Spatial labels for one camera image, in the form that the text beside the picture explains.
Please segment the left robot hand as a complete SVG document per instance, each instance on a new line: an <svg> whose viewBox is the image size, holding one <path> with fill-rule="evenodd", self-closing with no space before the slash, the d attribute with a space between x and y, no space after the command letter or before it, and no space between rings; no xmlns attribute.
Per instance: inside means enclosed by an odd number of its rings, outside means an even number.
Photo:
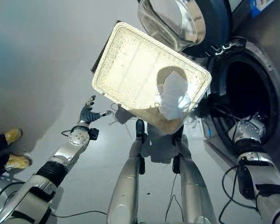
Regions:
<svg viewBox="0 0 280 224"><path fill-rule="evenodd" d="M111 115L112 112L110 110L107 110L105 112L92 111L92 106L94 105L95 98L96 96L93 95L86 101L84 107L80 112L78 123L86 123L89 125L91 122L94 122L102 117Z"/></svg>

